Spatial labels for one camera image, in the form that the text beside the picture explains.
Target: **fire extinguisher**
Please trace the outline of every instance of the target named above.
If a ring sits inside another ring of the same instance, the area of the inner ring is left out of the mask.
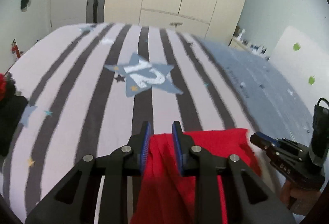
[[[12,55],[13,55],[14,61],[16,61],[20,58],[19,48],[17,46],[17,43],[15,42],[15,39],[12,41]]]

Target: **blue gripper pad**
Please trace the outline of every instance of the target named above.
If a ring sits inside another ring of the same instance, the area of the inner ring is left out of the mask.
[[[172,136],[173,136],[173,142],[174,142],[174,148],[175,148],[175,156],[176,156],[176,162],[177,162],[177,168],[179,173],[183,174],[183,154],[182,149],[180,145],[180,140],[178,138],[178,134],[182,132],[181,126],[179,122],[173,122],[172,124]]]
[[[148,156],[148,148],[150,145],[150,137],[151,137],[151,124],[147,123],[147,127],[145,129],[145,134],[144,134],[144,140],[143,140],[143,146],[142,146],[142,151],[140,153],[140,168],[139,171],[141,174],[144,173],[145,167],[146,167],[146,160]]]
[[[263,139],[263,140],[266,140],[268,141],[269,143],[273,143],[276,147],[279,147],[280,144],[277,140],[275,140],[274,138],[271,138],[267,135],[265,135],[264,133],[261,133],[261,132],[256,132],[254,135],[258,136],[259,138]]]

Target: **white wall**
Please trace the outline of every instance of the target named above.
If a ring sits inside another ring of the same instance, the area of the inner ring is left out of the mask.
[[[21,0],[0,0],[0,73],[14,62],[10,51],[13,39],[19,50],[26,52],[51,32],[50,0],[31,0],[25,12],[20,5]]]
[[[239,25],[254,44],[271,54],[287,26],[292,25],[329,52],[329,4],[326,0],[246,0]]]

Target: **bed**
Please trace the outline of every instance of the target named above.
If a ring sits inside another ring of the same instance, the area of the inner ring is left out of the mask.
[[[86,154],[125,145],[149,121],[154,134],[247,128],[308,145],[312,115],[266,60],[172,29],[64,26],[10,69],[29,100],[10,145],[1,194],[26,215]],[[251,145],[263,179],[280,180]]]

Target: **red cloth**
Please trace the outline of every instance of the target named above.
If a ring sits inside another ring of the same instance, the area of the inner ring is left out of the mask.
[[[6,94],[6,80],[2,73],[0,73],[0,101],[5,97]]]
[[[261,170],[247,144],[246,129],[185,132],[212,154],[237,154],[258,175]],[[227,224],[221,177],[218,176],[223,224]],[[180,177],[171,134],[151,137],[149,155],[131,224],[188,224],[194,221],[195,177]]]

